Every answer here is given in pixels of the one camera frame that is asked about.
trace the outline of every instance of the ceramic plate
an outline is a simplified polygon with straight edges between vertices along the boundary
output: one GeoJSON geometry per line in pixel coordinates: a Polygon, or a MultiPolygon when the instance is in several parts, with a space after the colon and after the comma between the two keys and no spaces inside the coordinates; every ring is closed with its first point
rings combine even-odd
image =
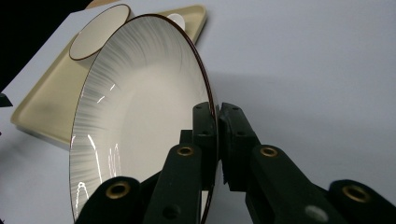
{"type": "MultiPolygon", "coordinates": [[[[214,115],[203,63],[174,22],[147,14],[122,25],[97,55],[78,101],[70,147],[74,218],[109,178],[142,182],[161,171],[202,102],[214,115]]],[[[210,194],[203,193],[203,211],[210,194]]]]}

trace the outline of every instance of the white plate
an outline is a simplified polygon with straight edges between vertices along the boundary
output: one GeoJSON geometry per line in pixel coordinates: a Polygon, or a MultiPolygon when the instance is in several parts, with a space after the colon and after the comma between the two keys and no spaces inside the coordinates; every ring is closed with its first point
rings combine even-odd
{"type": "MultiPolygon", "coordinates": [[[[202,102],[215,116],[204,65],[180,27],[155,14],[121,26],[99,52],[78,101],[70,146],[74,218],[109,178],[142,182],[161,171],[202,102]]],[[[203,193],[203,213],[210,194],[203,193]]]]}

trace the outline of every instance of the tray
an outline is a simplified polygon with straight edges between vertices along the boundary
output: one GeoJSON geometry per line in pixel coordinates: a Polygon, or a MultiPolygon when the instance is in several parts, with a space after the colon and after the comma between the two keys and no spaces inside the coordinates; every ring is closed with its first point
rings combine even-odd
{"type": "MultiPolygon", "coordinates": [[[[206,21],[206,9],[192,5],[157,12],[178,13],[186,22],[185,32],[195,43],[206,21]]],[[[78,97],[89,66],[73,61],[68,54],[72,40],[37,81],[11,116],[11,122],[26,132],[38,133],[56,142],[70,144],[78,97]]]]}

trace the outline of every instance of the round hole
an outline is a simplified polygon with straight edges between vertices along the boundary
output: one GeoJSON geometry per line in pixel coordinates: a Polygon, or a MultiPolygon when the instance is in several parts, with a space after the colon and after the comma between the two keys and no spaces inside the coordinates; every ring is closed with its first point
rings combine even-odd
{"type": "Polygon", "coordinates": [[[327,216],[327,213],[315,205],[308,205],[305,208],[305,214],[314,219],[316,222],[324,223],[329,221],[329,216],[327,216]]]}
{"type": "Polygon", "coordinates": [[[177,150],[177,154],[180,156],[190,156],[194,150],[191,147],[181,147],[177,150]]]}
{"type": "Polygon", "coordinates": [[[163,209],[163,216],[167,219],[175,219],[180,215],[180,213],[180,207],[175,204],[168,205],[163,209]]]}
{"type": "Polygon", "coordinates": [[[276,149],[271,148],[271,147],[263,147],[263,148],[260,150],[260,153],[261,153],[263,156],[266,156],[266,157],[275,157],[275,156],[277,156],[277,151],[276,151],[276,149]]]}
{"type": "Polygon", "coordinates": [[[128,194],[131,187],[129,186],[128,182],[126,181],[119,181],[112,184],[106,190],[106,196],[110,199],[118,199],[122,198],[126,194],[128,194]]]}
{"type": "Polygon", "coordinates": [[[363,188],[356,185],[348,185],[343,187],[344,194],[358,203],[368,203],[370,195],[363,188]]]}

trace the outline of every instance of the white surface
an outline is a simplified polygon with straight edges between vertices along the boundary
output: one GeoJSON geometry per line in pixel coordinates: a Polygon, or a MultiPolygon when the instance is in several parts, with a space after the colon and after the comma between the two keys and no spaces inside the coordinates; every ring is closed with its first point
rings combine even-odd
{"type": "MultiPolygon", "coordinates": [[[[396,2],[126,1],[135,15],[202,3],[197,42],[219,102],[243,108],[262,143],[315,184],[348,178],[396,204],[396,2]]],[[[17,105],[99,7],[71,14],[3,91],[17,105]]],[[[0,218],[72,223],[67,146],[22,133],[0,108],[0,218]]],[[[207,223],[251,223],[219,185],[207,223]]]]}
{"type": "Polygon", "coordinates": [[[186,22],[184,22],[183,17],[180,14],[177,13],[172,13],[167,18],[171,19],[174,21],[182,30],[186,29],[186,22]]]}

